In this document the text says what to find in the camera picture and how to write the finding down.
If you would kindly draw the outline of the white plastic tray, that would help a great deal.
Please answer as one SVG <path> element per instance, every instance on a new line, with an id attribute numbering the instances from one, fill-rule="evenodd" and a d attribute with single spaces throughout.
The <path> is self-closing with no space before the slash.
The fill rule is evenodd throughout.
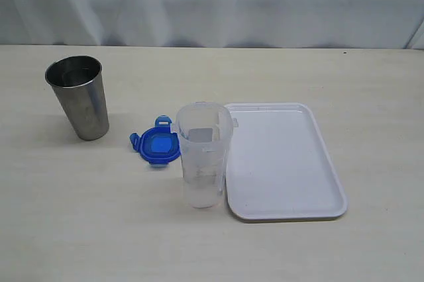
<path id="1" fill-rule="evenodd" d="M 348 202 L 321 131 L 301 103 L 229 103 L 229 212 L 245 222 L 327 220 Z"/>

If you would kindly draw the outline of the stainless steel cup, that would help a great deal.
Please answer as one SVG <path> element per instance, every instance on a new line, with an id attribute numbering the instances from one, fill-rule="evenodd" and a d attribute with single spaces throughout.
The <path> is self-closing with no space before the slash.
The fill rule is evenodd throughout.
<path id="1" fill-rule="evenodd" d="M 102 80 L 102 65 L 91 56 L 70 56 L 51 64 L 45 72 L 77 136 L 90 141 L 109 131 Z"/>

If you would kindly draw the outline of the blue plastic lid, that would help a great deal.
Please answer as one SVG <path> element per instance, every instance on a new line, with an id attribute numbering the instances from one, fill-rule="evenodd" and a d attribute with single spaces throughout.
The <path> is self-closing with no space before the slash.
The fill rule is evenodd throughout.
<path id="1" fill-rule="evenodd" d="M 135 152 L 151 166 L 162 167 L 180 157 L 178 135 L 171 131 L 172 120 L 166 115 L 156 118 L 154 127 L 141 136 L 132 133 L 130 143 Z"/>

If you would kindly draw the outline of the white fabric backdrop curtain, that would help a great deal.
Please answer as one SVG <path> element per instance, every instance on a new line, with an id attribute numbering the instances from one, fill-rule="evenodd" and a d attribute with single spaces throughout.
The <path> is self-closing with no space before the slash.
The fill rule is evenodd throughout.
<path id="1" fill-rule="evenodd" d="M 1 0 L 3 44 L 423 48 L 423 0 Z"/>

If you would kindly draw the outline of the clear plastic tall container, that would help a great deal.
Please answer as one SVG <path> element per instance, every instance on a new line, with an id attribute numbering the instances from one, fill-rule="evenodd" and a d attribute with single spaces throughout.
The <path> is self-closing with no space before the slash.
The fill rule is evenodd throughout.
<path id="1" fill-rule="evenodd" d="M 221 199 L 233 127 L 229 110 L 212 102 L 182 107 L 171 124 L 180 145 L 184 195 L 194 208 L 213 207 Z"/>

